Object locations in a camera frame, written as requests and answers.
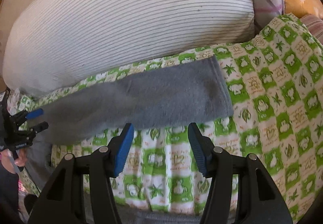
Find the black left sleeve forearm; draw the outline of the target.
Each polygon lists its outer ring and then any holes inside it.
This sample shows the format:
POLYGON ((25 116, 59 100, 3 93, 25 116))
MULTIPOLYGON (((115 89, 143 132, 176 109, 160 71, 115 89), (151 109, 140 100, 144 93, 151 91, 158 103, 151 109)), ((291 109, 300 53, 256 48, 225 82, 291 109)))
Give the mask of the black left sleeve forearm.
POLYGON ((1 223, 24 223, 19 215, 19 177, 1 164, 1 223))

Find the person's left hand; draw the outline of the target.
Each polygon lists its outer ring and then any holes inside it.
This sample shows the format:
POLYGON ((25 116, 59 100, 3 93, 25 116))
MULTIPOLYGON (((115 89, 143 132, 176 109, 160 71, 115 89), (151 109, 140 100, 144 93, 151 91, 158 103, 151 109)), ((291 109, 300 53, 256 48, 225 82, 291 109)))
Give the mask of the person's left hand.
POLYGON ((10 173, 15 174, 15 167, 24 167, 27 162, 27 149, 20 149, 18 157, 11 162, 12 154, 9 150, 1 151, 1 164, 10 173))

